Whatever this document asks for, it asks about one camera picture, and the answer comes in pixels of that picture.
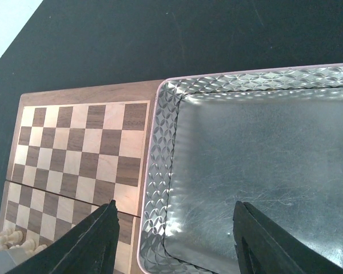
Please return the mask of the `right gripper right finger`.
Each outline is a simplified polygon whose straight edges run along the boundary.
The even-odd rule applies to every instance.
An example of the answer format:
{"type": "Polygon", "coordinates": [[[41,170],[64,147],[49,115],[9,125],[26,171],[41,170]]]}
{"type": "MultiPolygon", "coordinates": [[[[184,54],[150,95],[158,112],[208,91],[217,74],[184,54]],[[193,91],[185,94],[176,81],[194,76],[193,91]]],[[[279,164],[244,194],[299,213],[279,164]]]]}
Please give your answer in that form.
{"type": "Polygon", "coordinates": [[[343,273],[248,202],[236,202],[233,222],[241,273],[343,273]]]}

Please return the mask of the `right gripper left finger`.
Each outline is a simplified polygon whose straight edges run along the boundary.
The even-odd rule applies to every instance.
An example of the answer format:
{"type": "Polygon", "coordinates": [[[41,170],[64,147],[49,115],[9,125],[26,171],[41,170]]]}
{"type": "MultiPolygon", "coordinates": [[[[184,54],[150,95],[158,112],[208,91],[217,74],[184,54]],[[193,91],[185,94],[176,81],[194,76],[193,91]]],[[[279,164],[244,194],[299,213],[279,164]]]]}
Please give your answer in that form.
{"type": "Polygon", "coordinates": [[[119,238],[115,200],[9,273],[113,273],[119,238]]]}

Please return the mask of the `fourteenth light chess piece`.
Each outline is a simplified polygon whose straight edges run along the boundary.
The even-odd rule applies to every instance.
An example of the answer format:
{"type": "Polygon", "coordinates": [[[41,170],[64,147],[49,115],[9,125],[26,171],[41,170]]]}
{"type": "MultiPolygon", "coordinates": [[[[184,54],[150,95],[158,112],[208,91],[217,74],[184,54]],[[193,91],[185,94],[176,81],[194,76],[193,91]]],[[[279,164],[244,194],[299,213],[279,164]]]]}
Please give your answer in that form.
{"type": "Polygon", "coordinates": [[[22,231],[14,231],[9,235],[0,236],[0,245],[5,245],[7,243],[15,245],[22,241],[23,233],[22,231]]]}

